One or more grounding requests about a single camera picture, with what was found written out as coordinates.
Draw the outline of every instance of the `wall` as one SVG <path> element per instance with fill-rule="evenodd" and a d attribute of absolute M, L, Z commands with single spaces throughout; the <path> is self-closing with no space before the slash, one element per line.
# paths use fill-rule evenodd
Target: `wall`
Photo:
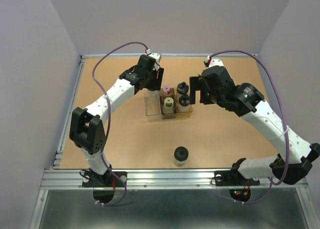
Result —
<path fill-rule="evenodd" d="M 257 53 L 288 0 L 51 0 L 81 55 L 128 41 L 163 53 Z M 131 46 L 122 52 L 137 53 Z"/>
<path fill-rule="evenodd" d="M 290 0 L 259 54 L 277 85 L 288 124 L 311 143 L 320 143 L 319 1 Z M 319 170 L 320 158 L 307 177 L 318 215 Z"/>
<path fill-rule="evenodd" d="M 79 56 L 50 0 L 0 0 L 0 228 L 29 227 Z"/>

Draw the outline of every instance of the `bottle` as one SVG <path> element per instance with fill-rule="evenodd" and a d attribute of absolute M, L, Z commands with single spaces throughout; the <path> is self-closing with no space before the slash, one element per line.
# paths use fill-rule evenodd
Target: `bottle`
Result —
<path fill-rule="evenodd" d="M 173 93 L 174 93 L 174 89 L 171 86 L 169 85 L 164 86 L 162 89 L 162 96 L 161 96 L 162 102 L 164 102 L 166 98 L 172 97 Z"/>
<path fill-rule="evenodd" d="M 187 113 L 190 109 L 190 97 L 187 94 L 180 96 L 178 101 L 178 113 Z"/>
<path fill-rule="evenodd" d="M 189 152 L 184 146 L 179 146 L 174 151 L 174 164 L 181 167 L 188 159 Z"/>
<path fill-rule="evenodd" d="M 162 112 L 163 114 L 173 114 L 175 112 L 174 100 L 171 97 L 164 99 Z"/>
<path fill-rule="evenodd" d="M 179 83 L 176 86 L 175 100 L 178 102 L 179 98 L 184 94 L 188 94 L 188 92 L 189 92 L 189 85 L 185 82 Z"/>

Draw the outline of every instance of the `black bottle cap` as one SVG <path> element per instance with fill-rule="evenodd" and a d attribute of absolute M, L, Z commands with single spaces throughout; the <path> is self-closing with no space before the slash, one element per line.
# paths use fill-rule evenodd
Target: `black bottle cap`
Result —
<path fill-rule="evenodd" d="M 179 162 L 183 162 L 187 160 L 188 156 L 189 156 L 188 149 L 185 148 L 184 146 L 179 146 L 174 151 L 174 158 Z"/>
<path fill-rule="evenodd" d="M 185 83 L 185 82 L 181 82 L 176 87 L 176 91 L 181 95 L 187 94 L 188 91 L 189 91 L 189 85 L 187 83 Z"/>
<path fill-rule="evenodd" d="M 187 94 L 183 94 L 179 97 L 179 104 L 184 107 L 190 105 L 190 97 Z"/>

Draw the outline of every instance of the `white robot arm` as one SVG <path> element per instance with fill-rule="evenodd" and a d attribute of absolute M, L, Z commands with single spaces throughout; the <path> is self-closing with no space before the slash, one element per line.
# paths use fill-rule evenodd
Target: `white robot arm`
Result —
<path fill-rule="evenodd" d="M 292 129 L 283 129 L 283 122 L 272 110 L 264 96 L 251 84 L 235 85 L 219 58 L 204 61 L 208 69 L 200 76 L 190 77 L 190 103 L 195 103 L 196 91 L 200 91 L 200 103 L 217 104 L 227 111 L 236 113 L 253 125 L 279 152 L 261 159 L 241 158 L 230 171 L 222 171 L 216 180 L 224 186 L 243 185 L 252 178 L 282 177 L 286 158 L 285 132 L 289 138 L 289 165 L 284 183 L 293 185 L 305 177 L 312 162 L 319 157 L 320 145 L 310 144 Z"/>
<path fill-rule="evenodd" d="M 159 91 L 164 73 L 159 65 L 161 58 L 159 53 L 141 55 L 137 65 L 124 71 L 107 91 L 107 95 L 100 96 L 84 109 L 77 107 L 72 112 L 69 137 L 81 148 L 90 169 L 97 175 L 104 175 L 107 171 L 101 155 L 106 144 L 104 124 L 108 120 L 109 110 L 113 113 L 143 88 Z M 108 108 L 107 96 L 111 108 Z"/>

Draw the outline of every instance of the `gray floor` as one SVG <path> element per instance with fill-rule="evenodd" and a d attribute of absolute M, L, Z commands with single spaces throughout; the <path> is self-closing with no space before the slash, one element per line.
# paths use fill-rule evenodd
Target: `gray floor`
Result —
<path fill-rule="evenodd" d="M 252 198 L 266 190 L 253 189 Z M 90 190 L 49 192 L 41 229 L 304 229 L 295 188 L 275 188 L 253 205 L 226 189 L 129 191 L 121 205 L 94 204 Z"/>

